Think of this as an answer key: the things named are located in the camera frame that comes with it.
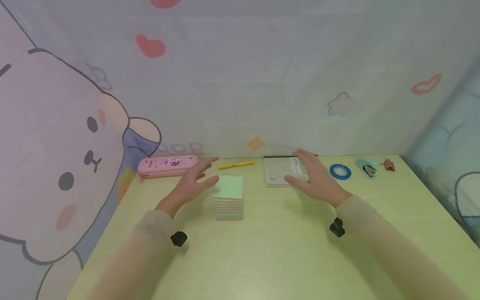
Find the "blue stapler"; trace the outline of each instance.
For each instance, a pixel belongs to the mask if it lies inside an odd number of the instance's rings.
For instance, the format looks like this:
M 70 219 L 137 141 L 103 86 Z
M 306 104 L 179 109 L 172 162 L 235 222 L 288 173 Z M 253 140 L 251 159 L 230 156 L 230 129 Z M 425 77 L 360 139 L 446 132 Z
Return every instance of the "blue stapler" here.
M 368 179 L 375 179 L 375 173 L 377 172 L 375 167 L 380 165 L 378 161 L 370 158 L 359 158 L 355 164 Z

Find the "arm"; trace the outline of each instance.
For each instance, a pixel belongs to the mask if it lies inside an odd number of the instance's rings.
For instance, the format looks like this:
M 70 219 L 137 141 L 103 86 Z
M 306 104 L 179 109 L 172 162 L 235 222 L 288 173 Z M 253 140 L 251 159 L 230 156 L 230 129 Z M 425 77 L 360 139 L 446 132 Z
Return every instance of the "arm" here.
M 467 295 L 417 246 L 384 220 L 368 203 L 343 190 L 312 153 L 299 149 L 309 182 L 291 176 L 285 180 L 314 199 L 325 200 L 369 249 L 388 277 L 407 299 L 462 300 Z
M 212 157 L 199 161 L 183 175 L 175 189 L 160 201 L 155 210 L 146 212 L 129 240 L 105 269 L 90 294 L 90 300 L 133 299 L 152 259 L 172 246 L 170 237 L 176 232 L 172 219 L 178 210 L 218 182 L 218 176 L 213 176 L 197 183 L 217 159 Z
M 346 232 L 360 239 L 407 299 L 468 299 L 427 255 L 358 196 L 346 199 L 336 211 Z

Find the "pencil case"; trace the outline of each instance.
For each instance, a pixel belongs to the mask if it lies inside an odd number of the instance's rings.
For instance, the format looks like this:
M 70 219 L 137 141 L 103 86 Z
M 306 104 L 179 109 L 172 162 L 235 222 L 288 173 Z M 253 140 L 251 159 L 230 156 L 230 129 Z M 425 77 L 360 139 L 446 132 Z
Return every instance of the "pencil case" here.
M 182 176 L 198 161 L 196 155 L 160 156 L 142 159 L 138 165 L 140 180 L 144 178 Z

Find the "left hand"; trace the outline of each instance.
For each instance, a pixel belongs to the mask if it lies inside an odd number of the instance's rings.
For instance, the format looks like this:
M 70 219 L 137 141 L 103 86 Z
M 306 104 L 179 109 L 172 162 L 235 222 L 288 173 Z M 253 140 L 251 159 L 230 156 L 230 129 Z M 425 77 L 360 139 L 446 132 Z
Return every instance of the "left hand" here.
M 204 172 L 212 166 L 218 157 L 210 157 L 199 160 L 193 167 L 183 174 L 177 186 L 172 192 L 157 205 L 156 209 L 163 210 L 172 218 L 184 204 L 197 198 L 203 191 L 214 186 L 218 180 L 218 175 L 210 177 L 203 182 L 197 182 L 205 176 Z

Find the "green sticky note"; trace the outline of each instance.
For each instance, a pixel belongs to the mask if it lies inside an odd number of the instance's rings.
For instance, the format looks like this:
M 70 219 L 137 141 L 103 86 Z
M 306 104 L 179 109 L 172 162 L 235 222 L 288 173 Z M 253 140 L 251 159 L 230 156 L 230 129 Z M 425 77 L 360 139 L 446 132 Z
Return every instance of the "green sticky note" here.
M 220 176 L 214 194 L 216 199 L 243 199 L 243 176 Z

